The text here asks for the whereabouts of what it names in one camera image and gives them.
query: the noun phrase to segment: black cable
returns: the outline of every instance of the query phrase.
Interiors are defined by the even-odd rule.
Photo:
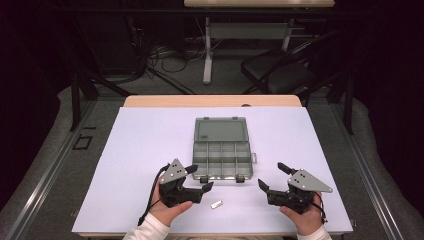
[[[164,171],[168,170],[169,165],[170,165],[170,164],[168,163],[166,166],[162,167],[162,168],[159,170],[158,174],[156,175],[155,180],[153,181],[152,190],[151,190],[151,192],[150,192],[149,201],[147,202],[146,211],[144,211],[143,215],[142,215],[142,216],[138,219],[138,225],[137,225],[137,226],[140,226],[140,225],[144,222],[144,219],[146,218],[147,214],[149,213],[150,208],[151,208],[151,207],[153,207],[156,203],[158,203],[158,202],[161,200],[161,199],[159,199],[158,201],[156,201],[156,202],[152,205],[152,198],[153,198],[153,194],[154,194],[154,192],[155,192],[155,188],[156,188],[156,184],[157,184],[157,182],[158,182],[159,176],[162,174],[162,172],[164,172]]]
[[[193,90],[191,90],[190,88],[184,86],[181,82],[179,82],[178,80],[176,80],[175,78],[172,78],[164,73],[161,73],[159,71],[156,71],[154,68],[152,67],[147,67],[147,71],[152,73],[154,76],[162,79],[164,82],[168,83],[169,85],[173,86],[174,88],[176,88],[177,90],[179,90],[181,93],[185,94],[185,95],[190,95],[190,94],[196,94],[195,92],[193,92]]]
[[[318,208],[321,211],[321,222],[322,222],[322,224],[325,224],[326,222],[328,222],[327,221],[327,216],[326,216],[325,211],[324,211],[324,202],[322,201],[321,196],[317,192],[315,192],[315,194],[318,196],[319,200],[321,201],[321,206],[322,207],[320,207],[320,206],[318,206],[318,204],[314,203],[313,200],[312,201],[309,201],[309,200],[306,200],[305,198],[303,198],[303,197],[301,197],[301,196],[299,196],[299,195],[297,195],[295,193],[292,193],[292,194],[294,196],[298,197],[300,200],[302,200],[304,202],[307,202],[307,203],[311,204],[312,206]]]
[[[314,205],[315,207],[317,207],[318,209],[321,210],[321,219],[322,219],[322,224],[325,224],[327,221],[327,216],[325,215],[325,211],[324,211],[324,202],[322,201],[321,196],[315,192],[315,194],[318,196],[320,202],[321,202],[321,207],[319,207],[317,204],[315,204],[314,202],[312,202],[312,205]]]

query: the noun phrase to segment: chair leg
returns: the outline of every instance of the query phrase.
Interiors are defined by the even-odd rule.
[[[309,104],[309,98],[311,97],[311,95],[308,95],[305,99],[305,108],[308,108],[308,104]]]

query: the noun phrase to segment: human hand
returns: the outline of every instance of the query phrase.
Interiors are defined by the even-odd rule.
[[[192,202],[184,202],[168,208],[162,201],[160,201],[159,194],[159,181],[156,183],[155,191],[152,196],[152,205],[149,212],[155,216],[163,225],[170,227],[171,222],[178,217],[181,213],[187,211],[192,205]]]
[[[314,195],[314,203],[321,206],[321,193],[317,192]],[[308,209],[299,214],[292,209],[282,206],[280,212],[290,218],[296,225],[297,232],[302,236],[308,236],[314,233],[322,226],[321,210],[313,205],[309,205]]]

